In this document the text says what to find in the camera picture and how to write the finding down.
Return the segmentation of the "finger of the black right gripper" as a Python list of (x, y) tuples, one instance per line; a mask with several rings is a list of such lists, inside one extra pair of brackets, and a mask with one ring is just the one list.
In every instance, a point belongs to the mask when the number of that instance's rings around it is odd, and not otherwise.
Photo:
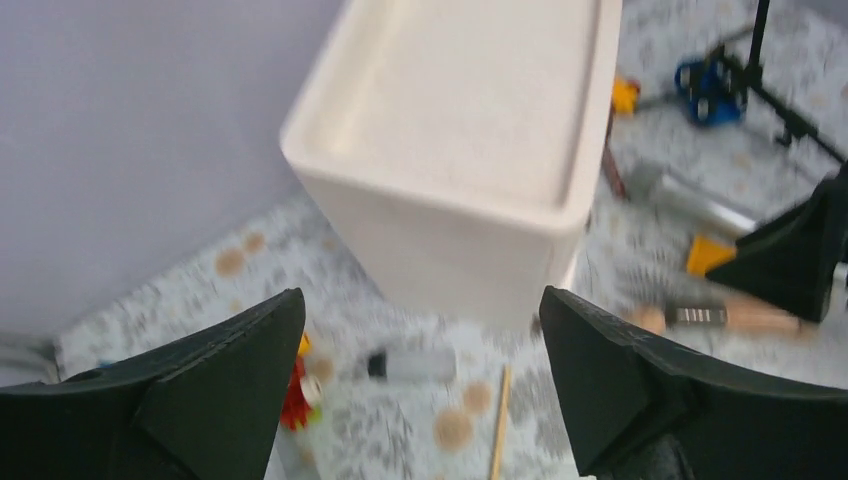
[(809, 198), (736, 241), (714, 283), (820, 323), (847, 313), (847, 168)]

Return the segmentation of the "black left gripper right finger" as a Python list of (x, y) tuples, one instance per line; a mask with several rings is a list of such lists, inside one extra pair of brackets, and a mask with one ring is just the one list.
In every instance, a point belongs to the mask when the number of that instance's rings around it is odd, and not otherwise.
[(843, 479), (847, 394), (733, 365), (547, 287), (539, 320), (578, 472)]

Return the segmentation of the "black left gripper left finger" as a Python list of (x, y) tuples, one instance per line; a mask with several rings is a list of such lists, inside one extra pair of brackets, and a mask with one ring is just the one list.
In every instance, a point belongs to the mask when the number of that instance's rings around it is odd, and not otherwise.
[(305, 300), (288, 289), (156, 349), (1, 391), (5, 479), (261, 479)]

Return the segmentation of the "white drawer organizer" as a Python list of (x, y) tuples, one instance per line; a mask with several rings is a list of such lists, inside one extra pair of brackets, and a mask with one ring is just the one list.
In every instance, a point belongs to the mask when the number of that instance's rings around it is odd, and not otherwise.
[(347, 1), (280, 131), (396, 305), (530, 325), (569, 285), (616, 73), (618, 1)]

